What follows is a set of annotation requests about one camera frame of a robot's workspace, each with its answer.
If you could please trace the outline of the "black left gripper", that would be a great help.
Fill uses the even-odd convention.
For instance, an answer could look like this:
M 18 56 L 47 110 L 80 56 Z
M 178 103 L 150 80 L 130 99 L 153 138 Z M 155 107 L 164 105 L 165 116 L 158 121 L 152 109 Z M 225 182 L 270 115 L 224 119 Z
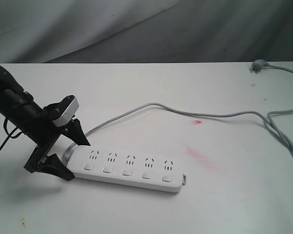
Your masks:
M 49 156 L 48 152 L 61 134 L 71 139 L 79 146 L 90 146 L 90 143 L 77 118 L 70 120 L 62 127 L 56 127 L 53 124 L 52 120 L 49 119 L 49 114 L 55 109 L 55 106 L 56 103 L 45 106 L 33 120 L 25 125 L 26 135 L 33 140 L 37 146 L 24 165 L 24 168 L 31 173 L 45 173 L 66 181 L 71 181 L 74 179 L 74 174 L 67 169 L 56 154 Z

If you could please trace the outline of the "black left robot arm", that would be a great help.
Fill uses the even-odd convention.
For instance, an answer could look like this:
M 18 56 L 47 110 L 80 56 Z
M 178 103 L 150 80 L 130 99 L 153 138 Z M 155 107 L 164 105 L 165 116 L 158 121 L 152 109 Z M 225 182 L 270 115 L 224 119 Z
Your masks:
M 66 181 L 74 178 L 58 156 L 48 155 L 48 152 L 61 135 L 77 145 L 90 145 L 80 121 L 75 118 L 78 108 L 74 95 L 41 108 L 33 96 L 0 66 L 0 113 L 5 117 L 4 126 L 10 121 L 37 145 L 24 166 L 27 171 L 54 175 Z

